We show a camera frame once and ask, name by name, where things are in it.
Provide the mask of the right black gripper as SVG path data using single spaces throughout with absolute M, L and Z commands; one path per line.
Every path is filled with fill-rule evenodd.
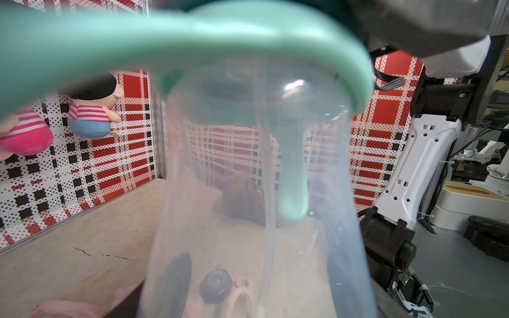
M 370 51 L 426 58 L 485 38 L 499 1 L 348 1 Z

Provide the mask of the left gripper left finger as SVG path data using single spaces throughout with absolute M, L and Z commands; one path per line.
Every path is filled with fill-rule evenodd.
M 164 269 L 157 282 L 152 317 L 181 318 L 184 315 L 191 277 L 191 256 L 181 253 Z

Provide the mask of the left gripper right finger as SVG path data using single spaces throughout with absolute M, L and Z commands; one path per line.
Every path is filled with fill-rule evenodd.
M 327 276 L 337 317 L 376 317 L 376 302 L 364 262 L 348 264 L 329 254 Z

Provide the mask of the clear baby bottle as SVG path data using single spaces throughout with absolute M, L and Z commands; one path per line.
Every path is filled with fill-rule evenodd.
M 336 72 L 240 56 L 170 79 L 139 317 L 376 317 Z

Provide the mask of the mint green bottle handle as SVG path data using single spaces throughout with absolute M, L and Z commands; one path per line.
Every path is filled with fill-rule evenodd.
M 303 133 L 364 110 L 369 61 L 347 27 L 294 1 L 214 1 L 149 16 L 1 6 L 2 117 L 103 73 L 146 70 L 161 96 L 188 98 L 189 121 L 260 127 L 278 141 L 277 208 L 289 223 L 309 208 Z

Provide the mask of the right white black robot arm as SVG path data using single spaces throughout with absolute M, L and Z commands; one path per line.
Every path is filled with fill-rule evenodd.
M 411 317 L 431 317 L 427 287 L 411 269 L 420 204 L 461 130 L 481 119 L 508 38 L 507 1 L 350 1 L 364 31 L 383 50 L 419 58 L 408 139 L 384 192 L 361 212 L 373 280 Z

